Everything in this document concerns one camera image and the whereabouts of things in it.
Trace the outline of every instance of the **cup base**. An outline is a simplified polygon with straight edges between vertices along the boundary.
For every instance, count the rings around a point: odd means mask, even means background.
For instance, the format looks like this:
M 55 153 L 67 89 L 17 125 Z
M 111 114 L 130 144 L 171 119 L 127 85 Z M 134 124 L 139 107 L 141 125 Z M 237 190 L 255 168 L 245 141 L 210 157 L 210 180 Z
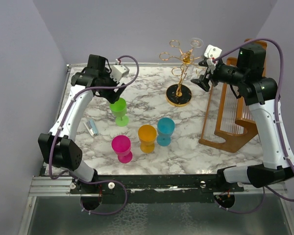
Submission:
M 129 163 L 133 159 L 133 154 L 129 152 L 126 156 L 118 156 L 118 159 L 121 163 Z
M 171 138 L 163 138 L 161 136 L 158 136 L 157 143 L 162 147 L 168 146 L 171 143 Z
M 116 124 L 118 126 L 126 126 L 128 124 L 128 116 L 123 116 L 123 117 L 117 117 L 116 118 Z
M 155 144 L 154 143 L 152 145 L 141 144 L 141 150 L 144 153 L 151 153 L 154 149 L 155 149 Z

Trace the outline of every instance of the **lavender wall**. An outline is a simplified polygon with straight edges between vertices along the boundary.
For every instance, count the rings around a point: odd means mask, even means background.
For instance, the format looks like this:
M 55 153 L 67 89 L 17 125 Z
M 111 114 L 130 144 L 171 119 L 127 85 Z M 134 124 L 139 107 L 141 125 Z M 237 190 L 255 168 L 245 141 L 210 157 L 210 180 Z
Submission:
M 18 233 L 66 66 L 31 0 L 0 0 L 0 235 Z
M 282 47 L 285 59 L 281 105 L 284 126 L 294 152 L 294 0 L 278 0 L 258 37 L 275 39 Z M 268 46 L 267 76 L 279 76 L 279 56 L 273 45 Z M 289 196 L 294 198 L 294 179 L 287 183 Z
M 192 37 L 221 48 L 253 38 L 276 0 L 33 0 L 68 64 L 89 53 L 114 60 L 123 54 L 161 62 L 159 53 L 189 48 Z

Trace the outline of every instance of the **marble tabletop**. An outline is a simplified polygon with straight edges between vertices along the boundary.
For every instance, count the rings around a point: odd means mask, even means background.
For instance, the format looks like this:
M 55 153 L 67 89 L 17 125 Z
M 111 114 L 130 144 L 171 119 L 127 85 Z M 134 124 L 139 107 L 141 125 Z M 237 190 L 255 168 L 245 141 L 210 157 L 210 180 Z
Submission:
M 136 72 L 129 67 L 130 74 L 123 78 L 127 83 Z M 170 105 L 165 97 L 166 89 L 178 83 L 178 77 L 171 74 L 172 67 L 140 67 L 137 80 L 127 87 L 121 97 L 127 101 L 129 124 L 118 127 L 112 115 L 109 103 L 103 98 L 94 97 L 89 103 L 77 130 L 76 144 L 83 151 L 84 161 L 99 174 L 210 174 L 219 168 L 232 165 L 255 165 L 262 160 L 262 148 L 258 136 L 236 153 L 228 153 L 198 143 L 202 131 L 209 94 L 200 87 L 185 80 L 193 97 L 185 107 Z M 82 68 L 71 68 L 63 104 L 66 102 L 71 87 L 71 77 Z M 212 101 L 209 118 L 216 119 L 218 101 Z M 155 150 L 145 154 L 140 150 L 138 129 L 145 124 L 156 128 L 162 117 L 172 118 L 175 131 L 171 144 L 167 147 L 155 145 Z M 92 137 L 83 122 L 92 118 L 99 135 Z M 132 144 L 133 160 L 127 164 L 118 161 L 111 147 L 112 139 L 117 135 L 126 135 Z M 54 168 L 53 173 L 61 169 Z

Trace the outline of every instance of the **green cup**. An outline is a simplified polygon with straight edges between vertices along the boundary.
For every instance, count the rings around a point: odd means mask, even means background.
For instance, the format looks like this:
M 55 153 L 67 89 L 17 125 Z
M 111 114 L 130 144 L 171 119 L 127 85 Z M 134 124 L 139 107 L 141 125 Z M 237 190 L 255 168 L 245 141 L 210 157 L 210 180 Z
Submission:
M 123 98 L 119 98 L 114 104 L 110 104 L 111 112 L 116 116 L 116 124 L 118 126 L 126 126 L 128 124 L 128 116 L 126 116 L 126 101 Z

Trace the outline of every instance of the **blue cup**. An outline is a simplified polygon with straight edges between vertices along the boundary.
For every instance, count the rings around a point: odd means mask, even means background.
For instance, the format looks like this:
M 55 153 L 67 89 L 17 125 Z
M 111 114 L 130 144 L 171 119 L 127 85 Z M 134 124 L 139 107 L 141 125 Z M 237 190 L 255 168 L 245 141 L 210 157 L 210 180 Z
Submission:
M 163 117 L 158 121 L 158 137 L 157 143 L 160 146 L 168 146 L 171 143 L 171 135 L 173 134 L 175 123 L 171 118 Z

